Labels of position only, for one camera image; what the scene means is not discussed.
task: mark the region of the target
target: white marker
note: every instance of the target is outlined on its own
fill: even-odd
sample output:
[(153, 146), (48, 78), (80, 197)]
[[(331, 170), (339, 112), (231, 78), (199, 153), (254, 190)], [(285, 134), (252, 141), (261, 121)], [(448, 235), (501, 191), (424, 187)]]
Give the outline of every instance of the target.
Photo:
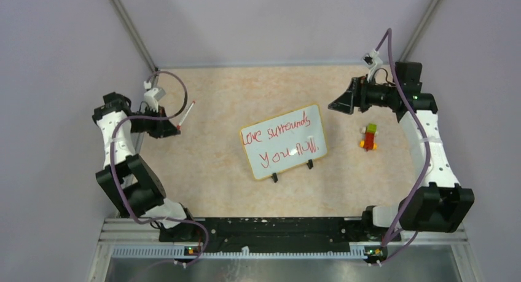
[(190, 104), (190, 107), (188, 107), (188, 110), (184, 113), (184, 115), (182, 116), (181, 118), (181, 121), (179, 122), (178, 124), (178, 130), (181, 129), (181, 124), (184, 122), (184, 120), (186, 119), (186, 117), (188, 116), (188, 112), (190, 112), (190, 110), (192, 109), (192, 107), (194, 106), (195, 104), (195, 101), (192, 101), (192, 104)]

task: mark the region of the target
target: beige tabletop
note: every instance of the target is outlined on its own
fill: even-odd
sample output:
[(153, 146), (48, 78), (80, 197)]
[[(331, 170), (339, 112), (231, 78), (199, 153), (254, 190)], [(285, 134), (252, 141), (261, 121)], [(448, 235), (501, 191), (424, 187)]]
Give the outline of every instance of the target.
[[(372, 107), (352, 116), (328, 110), (363, 66), (299, 66), (174, 69), (196, 101), (182, 134), (145, 136), (141, 156), (155, 171), (167, 197), (194, 216), (360, 216), (368, 205), (391, 205), (409, 193), (415, 179), (409, 147), (396, 116)], [(385, 76), (381, 72), (378, 80)], [(182, 89), (161, 75), (160, 101), (172, 115)], [(327, 156), (256, 181), (241, 144), (245, 125), (317, 103), (329, 147)], [(378, 125), (376, 151), (359, 147), (360, 128)]]

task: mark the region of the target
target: white wall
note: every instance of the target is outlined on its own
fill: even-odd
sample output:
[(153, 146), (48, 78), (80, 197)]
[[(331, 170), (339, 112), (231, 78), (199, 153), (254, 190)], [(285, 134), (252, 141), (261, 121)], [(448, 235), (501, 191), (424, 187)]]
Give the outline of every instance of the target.
[(103, 218), (91, 119), (147, 69), (108, 0), (0, 0), (0, 281), (85, 281)]
[(465, 226), (487, 281), (521, 276), (520, 0), (445, 0), (411, 60), (476, 202)]
[(157, 66), (167, 68), (360, 63), (387, 27), (399, 57), (430, 0), (122, 2)]

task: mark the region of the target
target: small whiteboard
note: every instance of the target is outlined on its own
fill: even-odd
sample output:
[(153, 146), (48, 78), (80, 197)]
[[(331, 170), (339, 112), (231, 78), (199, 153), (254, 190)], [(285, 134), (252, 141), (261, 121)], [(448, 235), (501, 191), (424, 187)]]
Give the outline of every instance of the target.
[(256, 179), (270, 177), (327, 154), (316, 104), (244, 127), (239, 135)]

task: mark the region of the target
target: colorful toy car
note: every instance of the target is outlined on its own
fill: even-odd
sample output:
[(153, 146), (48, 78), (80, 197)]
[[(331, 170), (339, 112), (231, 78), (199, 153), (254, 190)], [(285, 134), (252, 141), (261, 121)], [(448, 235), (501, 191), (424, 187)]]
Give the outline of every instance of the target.
[(360, 147), (366, 151), (376, 150), (378, 145), (374, 143), (374, 137), (378, 134), (376, 124), (368, 124), (367, 127), (362, 128), (362, 133), (365, 134), (364, 139), (360, 141)]

